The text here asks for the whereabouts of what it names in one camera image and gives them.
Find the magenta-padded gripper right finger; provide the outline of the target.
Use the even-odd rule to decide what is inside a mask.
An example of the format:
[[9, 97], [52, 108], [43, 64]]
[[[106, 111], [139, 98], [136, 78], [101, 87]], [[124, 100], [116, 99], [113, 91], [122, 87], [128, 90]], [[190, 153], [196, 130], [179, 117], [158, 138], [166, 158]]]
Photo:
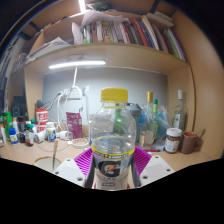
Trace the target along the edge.
[[135, 186], [145, 186], [174, 173], [171, 166], [160, 155], [149, 155], [138, 147], [135, 148], [131, 170]]

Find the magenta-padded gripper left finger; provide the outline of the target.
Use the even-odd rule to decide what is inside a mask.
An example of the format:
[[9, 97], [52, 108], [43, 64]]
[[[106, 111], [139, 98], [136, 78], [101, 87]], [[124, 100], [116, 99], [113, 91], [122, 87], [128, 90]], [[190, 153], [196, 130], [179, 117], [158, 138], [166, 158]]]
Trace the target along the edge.
[[81, 187], [91, 187], [94, 180], [94, 164], [90, 149], [76, 158], [65, 159], [54, 174]]

